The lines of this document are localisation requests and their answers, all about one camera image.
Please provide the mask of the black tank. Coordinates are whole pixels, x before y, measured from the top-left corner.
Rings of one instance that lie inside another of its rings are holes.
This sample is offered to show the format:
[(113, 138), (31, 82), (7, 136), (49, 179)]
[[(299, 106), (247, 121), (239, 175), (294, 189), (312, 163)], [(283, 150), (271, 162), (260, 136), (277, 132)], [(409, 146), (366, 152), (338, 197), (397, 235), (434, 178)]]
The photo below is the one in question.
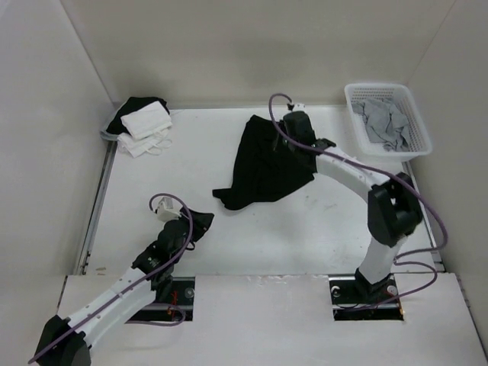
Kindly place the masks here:
[(242, 133), (230, 188), (212, 190), (227, 210), (287, 197), (314, 180), (314, 171), (300, 163), (286, 146), (274, 147), (277, 131), (271, 121), (251, 116)]
[(156, 102), (160, 104), (163, 109), (169, 114), (167, 108), (167, 102), (162, 98), (157, 97), (130, 97), (122, 104), (115, 112), (113, 117), (110, 117), (106, 125), (102, 128), (101, 132), (107, 135), (118, 136), (122, 133), (129, 133), (127, 128), (122, 124), (121, 118), (133, 112), (139, 111), (144, 107)]

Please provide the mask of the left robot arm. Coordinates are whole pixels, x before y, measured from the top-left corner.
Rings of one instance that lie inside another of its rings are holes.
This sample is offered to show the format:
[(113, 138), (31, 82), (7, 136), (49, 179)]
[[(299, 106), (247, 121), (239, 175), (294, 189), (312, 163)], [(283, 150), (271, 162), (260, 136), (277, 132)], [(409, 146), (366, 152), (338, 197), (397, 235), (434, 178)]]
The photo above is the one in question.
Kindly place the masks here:
[(125, 323), (143, 325), (144, 320), (135, 319), (135, 315), (153, 303), (162, 305), (164, 316), (148, 324), (173, 327), (183, 323), (187, 313), (177, 303), (172, 272), (183, 252), (194, 249), (213, 220), (212, 213), (181, 209), (109, 289), (66, 318), (55, 315), (46, 322), (32, 362), (90, 365), (97, 347), (110, 332)]

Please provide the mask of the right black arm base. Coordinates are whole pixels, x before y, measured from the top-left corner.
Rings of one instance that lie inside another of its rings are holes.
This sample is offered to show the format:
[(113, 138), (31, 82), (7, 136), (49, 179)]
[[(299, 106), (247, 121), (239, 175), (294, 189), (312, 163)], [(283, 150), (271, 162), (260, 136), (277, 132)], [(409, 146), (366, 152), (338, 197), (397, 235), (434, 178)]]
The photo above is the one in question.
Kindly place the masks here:
[(397, 284), (391, 278), (373, 294), (361, 294), (353, 279), (332, 279), (329, 282), (332, 315), (336, 321), (403, 321), (399, 300), (384, 301), (398, 295)]

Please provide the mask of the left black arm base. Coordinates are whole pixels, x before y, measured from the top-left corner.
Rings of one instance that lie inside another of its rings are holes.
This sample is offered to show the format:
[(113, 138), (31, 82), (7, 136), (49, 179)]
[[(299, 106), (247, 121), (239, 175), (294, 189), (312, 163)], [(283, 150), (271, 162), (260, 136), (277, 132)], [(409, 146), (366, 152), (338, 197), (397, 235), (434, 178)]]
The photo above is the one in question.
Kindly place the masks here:
[(173, 278), (166, 290), (157, 291), (156, 300), (130, 318), (130, 322), (176, 323), (182, 315), (173, 306), (185, 312), (185, 322), (193, 320), (195, 277)]

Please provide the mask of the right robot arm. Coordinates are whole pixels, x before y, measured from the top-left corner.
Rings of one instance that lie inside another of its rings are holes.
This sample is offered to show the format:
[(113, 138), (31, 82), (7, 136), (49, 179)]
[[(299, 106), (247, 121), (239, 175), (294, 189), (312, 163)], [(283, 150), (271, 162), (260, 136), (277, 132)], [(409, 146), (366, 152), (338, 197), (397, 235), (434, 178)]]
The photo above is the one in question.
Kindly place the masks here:
[(422, 222), (419, 200), (406, 188), (412, 179), (402, 172), (390, 178), (364, 169), (334, 142), (316, 138), (305, 111), (285, 114), (278, 126), (276, 146), (286, 146), (301, 164), (346, 186), (367, 204), (371, 241), (355, 271), (353, 290), (359, 300), (372, 301), (386, 289), (395, 257)]

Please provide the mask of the lower folded white tank top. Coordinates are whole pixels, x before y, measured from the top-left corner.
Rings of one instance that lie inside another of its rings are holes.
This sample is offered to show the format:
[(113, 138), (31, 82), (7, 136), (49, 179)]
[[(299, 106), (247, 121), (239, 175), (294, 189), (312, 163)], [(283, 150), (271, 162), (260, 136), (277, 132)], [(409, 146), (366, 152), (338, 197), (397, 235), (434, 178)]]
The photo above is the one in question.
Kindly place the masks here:
[(169, 130), (164, 129), (141, 140), (136, 140), (128, 133), (122, 133), (117, 138), (117, 144), (120, 151), (137, 158), (143, 154), (160, 155), (164, 149), (172, 145), (172, 140), (169, 138)]

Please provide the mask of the folded white tank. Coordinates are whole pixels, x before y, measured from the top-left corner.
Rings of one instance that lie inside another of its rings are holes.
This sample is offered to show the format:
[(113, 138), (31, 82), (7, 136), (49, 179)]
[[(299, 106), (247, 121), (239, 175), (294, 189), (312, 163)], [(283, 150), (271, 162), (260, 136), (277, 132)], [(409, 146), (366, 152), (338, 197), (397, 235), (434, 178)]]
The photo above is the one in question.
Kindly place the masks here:
[(137, 158), (143, 154), (160, 155), (164, 149), (172, 145), (172, 140), (169, 138), (169, 130), (164, 129), (141, 140), (136, 140), (128, 133), (122, 133), (117, 138), (117, 144), (120, 151)]
[(159, 101), (121, 117), (123, 126), (135, 139), (141, 140), (172, 126), (172, 119)]

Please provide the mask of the grey tank top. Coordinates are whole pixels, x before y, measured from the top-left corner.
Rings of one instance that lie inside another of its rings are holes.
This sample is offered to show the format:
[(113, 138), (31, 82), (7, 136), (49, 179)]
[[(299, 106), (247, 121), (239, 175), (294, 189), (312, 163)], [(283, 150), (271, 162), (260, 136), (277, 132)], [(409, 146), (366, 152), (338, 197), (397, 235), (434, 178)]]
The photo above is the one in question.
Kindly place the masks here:
[(409, 151), (409, 121), (390, 98), (367, 98), (352, 102), (352, 110), (363, 120), (372, 143), (388, 152)]

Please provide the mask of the upper folded white tank top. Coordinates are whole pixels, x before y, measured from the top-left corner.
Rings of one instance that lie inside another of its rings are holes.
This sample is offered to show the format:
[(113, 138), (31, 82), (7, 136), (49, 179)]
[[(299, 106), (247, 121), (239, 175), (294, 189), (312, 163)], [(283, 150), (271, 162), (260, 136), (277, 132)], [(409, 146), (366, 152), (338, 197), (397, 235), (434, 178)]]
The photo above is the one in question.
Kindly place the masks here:
[(141, 140), (172, 126), (172, 119), (159, 101), (121, 117), (123, 126), (135, 139)]

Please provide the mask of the folded black tank top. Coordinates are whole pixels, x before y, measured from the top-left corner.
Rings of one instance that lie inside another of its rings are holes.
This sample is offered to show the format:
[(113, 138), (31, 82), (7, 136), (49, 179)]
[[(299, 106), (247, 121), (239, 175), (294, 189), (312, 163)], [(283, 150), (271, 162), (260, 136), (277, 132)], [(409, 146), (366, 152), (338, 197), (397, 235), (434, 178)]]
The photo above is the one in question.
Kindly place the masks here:
[(163, 109), (169, 114), (167, 108), (167, 102), (162, 98), (157, 97), (130, 97), (122, 104), (115, 112), (113, 117), (110, 117), (106, 125), (102, 128), (101, 132), (107, 135), (118, 136), (122, 133), (129, 133), (127, 128), (122, 124), (121, 118), (133, 112), (139, 111), (144, 107), (156, 102), (160, 104)]

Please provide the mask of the white plastic basket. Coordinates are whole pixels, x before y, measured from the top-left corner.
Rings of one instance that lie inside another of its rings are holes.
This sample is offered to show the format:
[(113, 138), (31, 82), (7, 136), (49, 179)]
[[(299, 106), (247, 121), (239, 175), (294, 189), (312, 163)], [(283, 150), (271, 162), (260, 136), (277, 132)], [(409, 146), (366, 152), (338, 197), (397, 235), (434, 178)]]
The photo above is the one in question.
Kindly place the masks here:
[(431, 138), (405, 85), (352, 83), (344, 93), (361, 161), (408, 162), (432, 153)]

